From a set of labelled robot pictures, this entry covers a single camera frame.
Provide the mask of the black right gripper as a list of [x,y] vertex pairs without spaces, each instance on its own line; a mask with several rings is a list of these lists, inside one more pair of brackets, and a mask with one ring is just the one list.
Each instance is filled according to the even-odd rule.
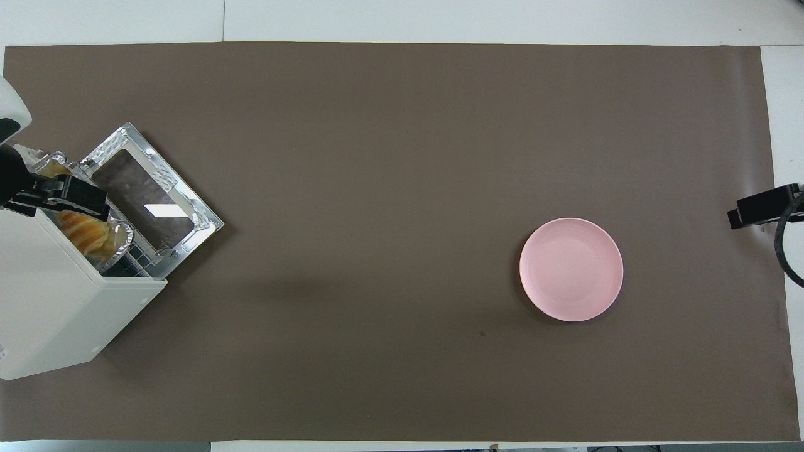
[[740,198],[738,210],[727,212],[730,228],[738,230],[750,225],[776,222],[799,195],[802,195],[802,184],[793,183]]

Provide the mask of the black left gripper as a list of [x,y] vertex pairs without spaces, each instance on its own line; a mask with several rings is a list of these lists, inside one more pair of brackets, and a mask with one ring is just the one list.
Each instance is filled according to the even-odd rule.
[[[8,145],[1,146],[1,208],[24,217],[35,217],[40,200],[20,192],[33,188],[34,178],[20,154]],[[60,174],[38,179],[43,193],[43,209],[50,212],[73,212],[106,222],[111,207],[108,195],[97,186],[74,175]]]

